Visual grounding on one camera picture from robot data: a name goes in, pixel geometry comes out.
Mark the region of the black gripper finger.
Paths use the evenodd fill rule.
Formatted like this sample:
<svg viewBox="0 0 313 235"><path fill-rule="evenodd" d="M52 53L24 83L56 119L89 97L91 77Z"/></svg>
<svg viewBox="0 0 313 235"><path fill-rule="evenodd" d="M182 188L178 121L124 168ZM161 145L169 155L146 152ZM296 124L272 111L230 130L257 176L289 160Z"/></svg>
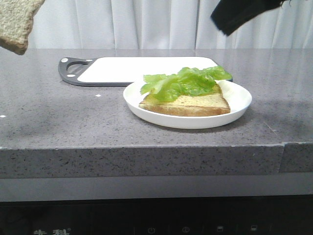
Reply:
<svg viewBox="0 0 313 235"><path fill-rule="evenodd" d="M251 19L280 6L280 0L221 0L210 18L219 31L230 36Z"/></svg>

